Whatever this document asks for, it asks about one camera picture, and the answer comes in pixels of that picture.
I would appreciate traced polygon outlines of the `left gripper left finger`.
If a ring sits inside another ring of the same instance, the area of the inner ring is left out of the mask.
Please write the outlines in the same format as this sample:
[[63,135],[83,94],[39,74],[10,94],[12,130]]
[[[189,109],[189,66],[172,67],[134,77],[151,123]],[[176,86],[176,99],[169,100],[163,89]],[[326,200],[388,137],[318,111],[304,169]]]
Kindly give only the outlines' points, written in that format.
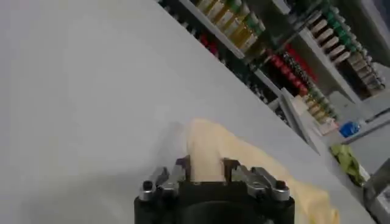
[[152,201],[158,194],[172,195],[179,194],[180,183],[191,180],[190,156],[176,159],[171,171],[167,167],[157,167],[148,179],[144,180],[138,198],[141,201]]

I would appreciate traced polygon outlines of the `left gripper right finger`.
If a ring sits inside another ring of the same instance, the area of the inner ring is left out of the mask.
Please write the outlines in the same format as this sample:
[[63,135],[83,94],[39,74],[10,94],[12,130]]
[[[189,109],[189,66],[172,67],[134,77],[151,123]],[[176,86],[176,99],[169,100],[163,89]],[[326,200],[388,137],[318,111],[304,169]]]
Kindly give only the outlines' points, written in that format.
[[238,160],[224,158],[224,175],[227,182],[243,182],[253,198],[265,196],[275,201],[289,200],[289,187],[285,181],[273,177],[263,167],[248,169]]

